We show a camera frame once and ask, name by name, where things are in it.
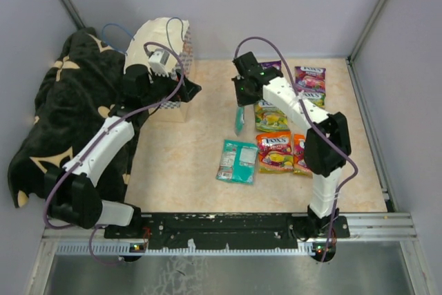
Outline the teal snack packet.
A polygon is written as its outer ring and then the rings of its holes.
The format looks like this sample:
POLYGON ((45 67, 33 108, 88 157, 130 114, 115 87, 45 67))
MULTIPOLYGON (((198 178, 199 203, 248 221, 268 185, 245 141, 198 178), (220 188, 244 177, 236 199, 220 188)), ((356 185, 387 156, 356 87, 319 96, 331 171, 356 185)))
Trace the teal snack packet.
POLYGON ((258 147, 248 142, 225 140, 216 179, 238 184, 253 184, 258 147))
POLYGON ((238 106, 236 108, 236 117, 234 124, 234 131, 237 136, 239 136, 244 128, 244 107, 238 106))

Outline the green Fox's candy packet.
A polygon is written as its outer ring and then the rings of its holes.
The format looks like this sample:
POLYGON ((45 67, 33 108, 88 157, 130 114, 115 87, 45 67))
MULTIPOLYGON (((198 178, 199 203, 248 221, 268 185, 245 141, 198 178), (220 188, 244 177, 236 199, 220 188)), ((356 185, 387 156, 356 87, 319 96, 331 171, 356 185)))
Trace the green Fox's candy packet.
POLYGON ((255 128, 262 132, 288 131, 287 116, 274 105, 260 100, 253 106, 255 128))

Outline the purple snack packet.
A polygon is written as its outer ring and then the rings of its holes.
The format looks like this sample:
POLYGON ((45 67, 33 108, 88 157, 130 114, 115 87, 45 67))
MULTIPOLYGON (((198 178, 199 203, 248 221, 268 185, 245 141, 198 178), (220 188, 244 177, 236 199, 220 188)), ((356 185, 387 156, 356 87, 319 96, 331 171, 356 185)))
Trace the purple snack packet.
POLYGON ((295 67, 296 87, 300 91, 325 93, 326 68, 295 67))
POLYGON ((260 62, 260 65, 262 66, 263 69, 273 67, 277 70, 281 70, 281 61, 264 61, 260 62))

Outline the blue checkered paper bag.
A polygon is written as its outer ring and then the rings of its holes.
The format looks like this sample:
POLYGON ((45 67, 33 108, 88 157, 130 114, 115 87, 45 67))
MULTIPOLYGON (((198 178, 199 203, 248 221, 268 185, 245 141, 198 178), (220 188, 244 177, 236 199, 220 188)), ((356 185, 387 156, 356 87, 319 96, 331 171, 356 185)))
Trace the blue checkered paper bag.
POLYGON ((123 31, 130 41, 122 51, 122 96, 106 124, 143 122, 160 108, 179 108, 201 91, 189 79, 193 49, 187 20, 160 17, 134 33, 123 31))

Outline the orange snack packet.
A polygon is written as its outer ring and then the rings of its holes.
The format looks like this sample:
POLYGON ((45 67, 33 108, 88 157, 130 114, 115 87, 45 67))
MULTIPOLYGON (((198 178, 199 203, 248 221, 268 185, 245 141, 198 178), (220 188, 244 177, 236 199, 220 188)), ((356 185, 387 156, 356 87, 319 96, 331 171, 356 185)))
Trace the orange snack packet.
POLYGON ((311 178, 313 173, 305 162, 305 136, 294 134, 294 174, 311 178))
POLYGON ((256 136, 256 142, 260 173, 291 173, 294 170, 290 131, 261 133, 256 136))

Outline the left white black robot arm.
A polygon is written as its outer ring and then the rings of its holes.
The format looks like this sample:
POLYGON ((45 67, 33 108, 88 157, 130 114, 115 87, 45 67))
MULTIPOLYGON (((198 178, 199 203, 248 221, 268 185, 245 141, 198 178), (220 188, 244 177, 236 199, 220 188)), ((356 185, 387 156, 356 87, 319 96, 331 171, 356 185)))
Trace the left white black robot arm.
POLYGON ((175 77, 150 64, 130 65, 122 80, 117 106, 89 143, 63 167, 47 172, 44 223, 50 229, 117 226, 128 237, 140 235, 144 221, 137 207, 100 197, 97 185, 118 152, 135 137, 150 109, 171 100, 190 102, 201 86, 186 78, 183 64, 175 77))

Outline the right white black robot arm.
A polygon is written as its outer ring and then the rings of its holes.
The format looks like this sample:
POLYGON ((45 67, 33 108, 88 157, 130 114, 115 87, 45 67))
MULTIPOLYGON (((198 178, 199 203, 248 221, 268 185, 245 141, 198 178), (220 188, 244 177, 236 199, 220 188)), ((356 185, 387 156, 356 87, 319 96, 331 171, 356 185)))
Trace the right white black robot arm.
POLYGON ((313 173, 313 193, 307 208, 306 237, 333 236, 339 180, 352 152, 347 118, 318 108, 274 67, 263 68, 252 52, 236 57, 238 74, 232 79, 238 106, 264 100, 302 130, 304 161, 313 173))

